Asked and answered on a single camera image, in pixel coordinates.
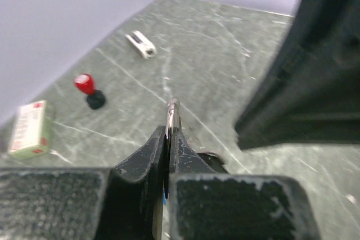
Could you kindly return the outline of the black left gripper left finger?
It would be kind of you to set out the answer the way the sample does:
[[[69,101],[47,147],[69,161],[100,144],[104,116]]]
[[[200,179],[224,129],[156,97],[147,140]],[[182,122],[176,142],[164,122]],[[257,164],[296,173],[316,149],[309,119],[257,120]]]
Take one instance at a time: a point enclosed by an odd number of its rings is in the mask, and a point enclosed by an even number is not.
[[[114,167],[1,169],[2,239],[160,239],[165,128]]]

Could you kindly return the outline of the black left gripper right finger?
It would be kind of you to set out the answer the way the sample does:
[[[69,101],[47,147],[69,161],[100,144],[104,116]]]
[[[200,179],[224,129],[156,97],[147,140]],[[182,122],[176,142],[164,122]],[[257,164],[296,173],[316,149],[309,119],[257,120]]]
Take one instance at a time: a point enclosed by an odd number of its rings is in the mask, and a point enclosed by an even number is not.
[[[213,171],[176,130],[170,149],[172,239],[320,239],[304,188],[280,175]]]

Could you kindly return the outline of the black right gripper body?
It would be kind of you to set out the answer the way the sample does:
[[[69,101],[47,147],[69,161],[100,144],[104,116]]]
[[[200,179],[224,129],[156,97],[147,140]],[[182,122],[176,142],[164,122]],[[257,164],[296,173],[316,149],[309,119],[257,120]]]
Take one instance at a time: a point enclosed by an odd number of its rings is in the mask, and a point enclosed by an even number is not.
[[[359,143],[359,0],[301,0],[235,131],[242,150]]]

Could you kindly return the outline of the blue key tag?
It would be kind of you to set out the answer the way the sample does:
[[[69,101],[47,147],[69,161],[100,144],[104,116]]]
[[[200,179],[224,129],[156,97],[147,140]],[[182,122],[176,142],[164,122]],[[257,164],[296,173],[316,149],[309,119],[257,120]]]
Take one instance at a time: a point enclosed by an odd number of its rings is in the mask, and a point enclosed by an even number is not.
[[[163,181],[163,204],[166,205],[167,204],[167,199],[168,199],[168,192],[169,192],[169,180],[168,179],[164,179]]]

